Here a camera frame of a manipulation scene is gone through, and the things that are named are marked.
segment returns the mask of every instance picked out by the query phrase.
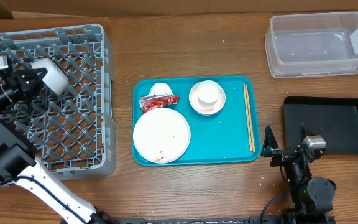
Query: teal tray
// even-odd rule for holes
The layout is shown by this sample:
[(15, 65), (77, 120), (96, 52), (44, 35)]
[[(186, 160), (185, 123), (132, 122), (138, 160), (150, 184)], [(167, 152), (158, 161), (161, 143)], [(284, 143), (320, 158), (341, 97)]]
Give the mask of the teal tray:
[[(191, 87), (203, 80), (216, 81), (226, 94), (222, 110), (212, 116), (198, 114), (190, 105)], [(176, 105), (168, 105), (181, 113), (189, 123), (190, 145), (177, 160), (168, 164), (156, 164), (144, 159), (132, 143), (134, 159), (143, 166), (169, 166), (193, 164), (220, 164), (228, 162), (250, 162), (260, 154), (260, 136), (255, 106), (254, 89), (251, 81), (241, 75), (225, 75), (194, 78), (158, 78), (140, 81), (134, 88), (133, 124), (142, 116), (139, 99), (147, 96), (154, 83), (166, 83), (180, 100)], [(249, 149), (246, 106), (243, 83), (248, 87), (252, 128), (254, 131), (255, 152)]]

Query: red snack wrapper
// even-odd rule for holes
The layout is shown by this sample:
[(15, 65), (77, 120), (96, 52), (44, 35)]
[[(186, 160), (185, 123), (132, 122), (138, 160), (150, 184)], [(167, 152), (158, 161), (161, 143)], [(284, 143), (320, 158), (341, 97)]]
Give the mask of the red snack wrapper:
[(179, 96), (146, 96), (140, 98), (140, 107), (142, 108), (143, 114), (154, 108), (161, 108), (167, 104), (178, 103)]

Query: wooden tabletop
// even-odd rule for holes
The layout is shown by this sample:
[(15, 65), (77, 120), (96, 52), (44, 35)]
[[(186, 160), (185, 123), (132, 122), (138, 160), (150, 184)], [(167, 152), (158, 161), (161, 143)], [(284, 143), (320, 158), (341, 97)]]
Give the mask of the wooden tabletop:
[[(114, 45), (113, 114), (117, 169), (97, 179), (69, 180), (80, 197), (118, 218), (242, 218), (259, 215), (287, 189), (270, 158), (210, 166), (142, 167), (132, 157), (132, 90), (146, 78), (241, 74), (253, 83), (261, 139), (271, 125), (283, 147), (282, 104), (293, 96), (358, 98), (358, 75), (276, 80), (269, 73), (264, 35), (273, 16), (98, 17), (0, 21), (0, 32), (77, 24), (103, 25)], [(358, 223), (358, 156), (324, 155), (314, 176), (335, 181), (338, 223)], [(267, 214), (291, 207), (289, 196)], [(30, 192), (0, 188), (0, 223), (58, 223), (60, 217)]]

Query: black rectangular tray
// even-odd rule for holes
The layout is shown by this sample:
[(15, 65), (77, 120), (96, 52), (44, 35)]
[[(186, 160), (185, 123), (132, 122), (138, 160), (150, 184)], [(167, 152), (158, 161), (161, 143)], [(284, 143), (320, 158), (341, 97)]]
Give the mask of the black rectangular tray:
[(327, 154), (358, 154), (358, 99), (289, 96), (284, 100), (286, 149), (301, 143), (300, 124), (327, 142)]

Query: gray dish rack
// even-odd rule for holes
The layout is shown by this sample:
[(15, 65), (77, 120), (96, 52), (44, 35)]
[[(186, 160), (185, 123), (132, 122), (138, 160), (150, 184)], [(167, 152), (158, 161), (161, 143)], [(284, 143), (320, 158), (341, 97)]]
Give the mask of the gray dish rack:
[(50, 58), (70, 84), (61, 96), (44, 87), (1, 119), (26, 135), (60, 180), (109, 175), (116, 168), (111, 90), (112, 45), (99, 24), (0, 33), (0, 55), (16, 70)]

